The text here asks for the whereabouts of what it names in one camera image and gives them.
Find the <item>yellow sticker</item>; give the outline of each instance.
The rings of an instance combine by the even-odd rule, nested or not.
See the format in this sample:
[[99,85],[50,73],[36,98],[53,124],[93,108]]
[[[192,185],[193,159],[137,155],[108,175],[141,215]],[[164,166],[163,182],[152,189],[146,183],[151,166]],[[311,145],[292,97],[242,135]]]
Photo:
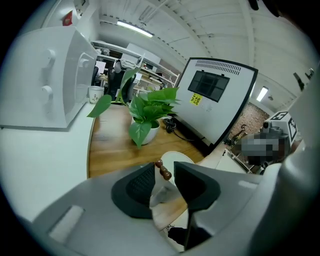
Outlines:
[[202,96],[199,95],[199,94],[194,93],[192,95],[192,98],[190,99],[190,103],[192,103],[193,105],[198,106],[200,104],[201,100],[202,100]]

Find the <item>wooden table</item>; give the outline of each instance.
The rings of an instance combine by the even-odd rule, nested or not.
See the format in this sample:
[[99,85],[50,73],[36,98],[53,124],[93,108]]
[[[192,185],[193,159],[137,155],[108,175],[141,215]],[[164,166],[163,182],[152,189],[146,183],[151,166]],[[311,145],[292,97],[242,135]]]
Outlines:
[[[168,151],[178,151],[197,163],[204,156],[190,142],[182,140],[173,133],[167,133],[160,121],[156,137],[138,149],[129,137],[132,117],[123,105],[111,105],[107,111],[95,119],[89,150],[89,173],[95,177],[127,167],[159,160]],[[159,230],[172,223],[187,209],[182,197],[169,203],[160,203],[152,209],[153,220]]]

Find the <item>vent grille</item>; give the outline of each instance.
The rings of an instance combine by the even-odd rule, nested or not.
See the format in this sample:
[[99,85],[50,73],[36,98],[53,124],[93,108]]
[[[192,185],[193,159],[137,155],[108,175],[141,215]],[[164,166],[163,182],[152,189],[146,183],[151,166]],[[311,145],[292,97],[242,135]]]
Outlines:
[[201,68],[220,70],[220,71],[228,72],[230,74],[234,74],[237,76],[239,75],[241,70],[240,66],[236,66],[236,65],[232,65],[232,64],[220,62],[220,61],[206,60],[206,59],[198,59],[195,66],[201,67]]

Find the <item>cup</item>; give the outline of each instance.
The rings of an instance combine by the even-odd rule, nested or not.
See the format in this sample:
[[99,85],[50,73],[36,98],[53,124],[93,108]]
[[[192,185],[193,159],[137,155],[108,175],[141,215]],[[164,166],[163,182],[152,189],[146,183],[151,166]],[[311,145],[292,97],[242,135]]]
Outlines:
[[100,86],[89,86],[89,101],[90,104],[96,104],[97,101],[104,95],[104,88]]

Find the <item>brick wall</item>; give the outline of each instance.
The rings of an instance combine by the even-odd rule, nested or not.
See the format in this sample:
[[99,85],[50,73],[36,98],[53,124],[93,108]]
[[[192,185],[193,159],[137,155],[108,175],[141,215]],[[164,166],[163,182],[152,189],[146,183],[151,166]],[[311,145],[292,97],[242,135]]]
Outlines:
[[236,135],[241,130],[241,125],[243,124],[246,124],[245,132],[247,134],[255,134],[260,130],[260,127],[268,118],[269,115],[266,112],[249,102],[244,107],[242,114],[234,124],[228,137],[232,138]]

